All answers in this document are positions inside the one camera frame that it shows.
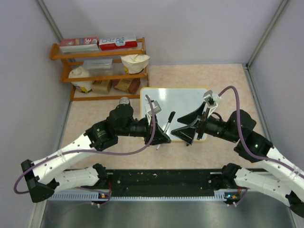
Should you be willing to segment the white black marker pen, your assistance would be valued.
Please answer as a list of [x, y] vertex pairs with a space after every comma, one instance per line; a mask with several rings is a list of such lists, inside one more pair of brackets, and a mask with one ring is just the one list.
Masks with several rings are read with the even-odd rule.
[[167, 121], [167, 123], [165, 124], [164, 129], [161, 128], [160, 125], [158, 125], [158, 132], [159, 132], [160, 134], [161, 134], [161, 132], [163, 132], [164, 134], [167, 133], [167, 130], [168, 130], [168, 128], [169, 128], [169, 126], [170, 126], [170, 124], [171, 124], [171, 122], [172, 122], [172, 120], [173, 120], [175, 114], [176, 114], [175, 111], [172, 111], [172, 112], [170, 113], [169, 118], [168, 118], [168, 121]]

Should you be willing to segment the yellow framed whiteboard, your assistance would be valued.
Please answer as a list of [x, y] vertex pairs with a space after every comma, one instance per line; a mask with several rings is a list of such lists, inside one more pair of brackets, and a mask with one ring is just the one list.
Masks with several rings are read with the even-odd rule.
[[184, 124], [177, 122], [177, 119], [199, 108], [204, 101], [205, 92], [207, 89], [203, 87], [144, 87], [140, 91], [140, 118], [146, 114], [145, 106], [148, 102], [145, 96], [148, 95], [151, 100], [156, 100], [161, 107], [161, 111], [156, 115], [161, 128], [165, 127], [170, 113], [175, 112], [167, 134], [172, 142], [181, 142], [181, 139], [171, 135], [170, 132], [184, 126]]

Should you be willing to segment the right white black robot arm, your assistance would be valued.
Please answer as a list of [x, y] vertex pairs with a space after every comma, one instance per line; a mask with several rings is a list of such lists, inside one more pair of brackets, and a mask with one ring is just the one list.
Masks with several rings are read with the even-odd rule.
[[232, 143], [234, 151], [242, 158], [255, 163], [271, 173], [275, 179], [260, 176], [239, 165], [229, 163], [222, 168], [222, 183], [227, 188], [242, 187], [268, 195], [291, 209], [296, 215], [304, 215], [304, 172], [283, 156], [264, 136], [256, 133], [255, 120], [240, 110], [241, 131], [238, 133], [237, 113], [227, 121], [218, 113], [196, 110], [178, 118], [184, 126], [171, 131], [171, 135], [191, 145], [204, 134]]

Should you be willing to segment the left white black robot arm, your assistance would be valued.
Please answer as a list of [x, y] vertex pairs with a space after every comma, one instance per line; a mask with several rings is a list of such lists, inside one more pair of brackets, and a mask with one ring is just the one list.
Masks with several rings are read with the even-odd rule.
[[70, 170], [70, 167], [95, 153], [108, 154], [106, 149], [116, 145], [119, 136], [142, 137], [145, 148], [170, 143], [170, 137], [157, 123], [156, 115], [160, 111], [160, 105], [152, 101], [144, 118], [138, 120], [133, 117], [131, 105], [119, 104], [105, 120], [95, 123], [64, 148], [43, 159], [22, 162], [32, 202], [45, 201], [67, 189], [105, 187], [108, 174], [103, 165], [80, 170]]

